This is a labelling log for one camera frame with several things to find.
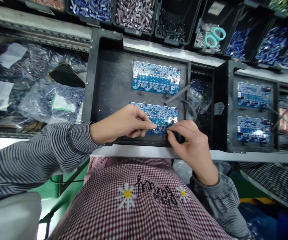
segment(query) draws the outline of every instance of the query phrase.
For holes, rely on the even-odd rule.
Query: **metal shelf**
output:
[[[73,23],[63,22],[47,17],[20,12],[17,10],[0,7],[0,27],[6,30],[0,31],[0,35],[25,39],[46,45],[89,52],[92,56],[92,28]],[[166,57],[176,57],[191,61],[192,63],[206,64],[217,67],[225,60],[212,56],[199,55],[183,49],[170,48],[161,44],[134,39],[123,38],[125,50],[149,52]],[[260,76],[260,78],[277,81],[281,86],[288,88],[288,74],[276,74],[264,69],[255,69],[248,66],[246,70],[236,72],[246,76]],[[0,135],[0,149],[12,143],[27,141],[23,136]],[[247,152],[226,153],[211,150],[213,160],[222,161],[249,161],[249,162],[284,162],[288,163],[288,152],[256,153]],[[170,158],[179,159],[173,149],[165,147],[113,145],[97,149],[93,156],[115,157],[142,157],[142,158]]]

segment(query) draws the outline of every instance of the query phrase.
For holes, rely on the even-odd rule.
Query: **person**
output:
[[[44,184],[58,170],[73,171],[107,142],[155,128],[134,105],[97,123],[49,124],[29,141],[0,150],[0,201]],[[183,144],[173,131],[185,137]],[[92,157],[82,189],[49,239],[251,239],[236,188],[213,164],[207,136],[187,120],[167,133],[193,169],[194,192],[170,159]]]

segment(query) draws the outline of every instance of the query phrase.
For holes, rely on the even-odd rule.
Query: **red checkered apron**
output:
[[[49,239],[231,239],[169,159],[91,158]]]

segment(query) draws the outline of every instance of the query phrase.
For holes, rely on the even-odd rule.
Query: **gray striped shirt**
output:
[[[29,141],[1,149],[0,200],[41,186],[54,172],[69,173],[83,163],[100,147],[90,138],[89,125],[50,124]],[[193,176],[191,185],[205,209],[230,236],[251,239],[229,177],[220,174],[217,185],[205,186]]]

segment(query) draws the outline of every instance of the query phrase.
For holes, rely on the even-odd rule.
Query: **wrist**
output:
[[[214,186],[219,181],[218,169],[213,162],[194,167],[193,171],[197,180],[203,185]]]
[[[94,143],[98,145],[104,145],[107,143],[105,137],[103,136],[103,131],[100,128],[99,123],[90,124],[90,136]]]

